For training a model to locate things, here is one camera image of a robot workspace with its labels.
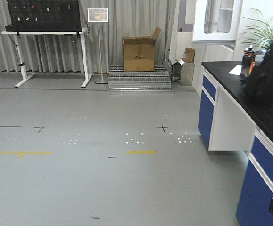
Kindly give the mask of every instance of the cardboard box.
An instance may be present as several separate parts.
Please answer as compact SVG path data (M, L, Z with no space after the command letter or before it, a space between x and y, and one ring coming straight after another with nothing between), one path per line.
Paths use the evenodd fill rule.
M154 71L155 41L160 32L157 27L152 37L123 37L124 71Z
M193 63L195 57L195 50L192 48L185 48L184 54L183 54L183 60L187 63Z

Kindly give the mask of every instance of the metal steps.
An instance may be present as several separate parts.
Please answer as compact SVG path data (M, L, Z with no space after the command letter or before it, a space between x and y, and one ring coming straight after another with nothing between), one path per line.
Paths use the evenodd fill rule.
M109 69L109 94L174 93L165 65L156 65L152 72L124 72L123 66Z

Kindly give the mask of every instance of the floor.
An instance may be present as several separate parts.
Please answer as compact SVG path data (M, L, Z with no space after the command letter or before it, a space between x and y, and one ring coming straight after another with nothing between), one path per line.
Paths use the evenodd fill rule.
M206 150L194 89L95 79L0 73L0 226L237 226L247 158Z

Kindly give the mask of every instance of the drawer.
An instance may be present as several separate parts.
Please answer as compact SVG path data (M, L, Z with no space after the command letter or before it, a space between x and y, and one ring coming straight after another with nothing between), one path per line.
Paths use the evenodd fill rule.
M249 161L236 212L240 226L273 226L268 210L272 198L272 191Z
M252 154L273 182L273 155L257 137L254 139Z
M199 110L199 120L198 120L198 129L205 141L206 145L209 147L210 136L213 123L213 114L214 114L214 103L211 102L208 94L205 90L202 90L201 101L200 101L200 110Z
M202 86L206 89L214 101L216 101L217 88L207 77L203 76Z

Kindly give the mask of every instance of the small debris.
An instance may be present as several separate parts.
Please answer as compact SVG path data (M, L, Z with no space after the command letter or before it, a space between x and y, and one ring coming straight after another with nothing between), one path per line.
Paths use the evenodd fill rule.
M92 216L92 215L90 215L90 217L91 217L92 219L94 219L94 220L100 220L99 217L94 217L94 216Z

